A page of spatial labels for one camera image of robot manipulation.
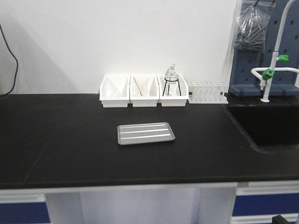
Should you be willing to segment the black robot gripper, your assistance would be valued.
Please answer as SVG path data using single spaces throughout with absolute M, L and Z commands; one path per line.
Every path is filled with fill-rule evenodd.
M 272 217 L 272 224 L 291 224 L 281 215 L 276 215 Z

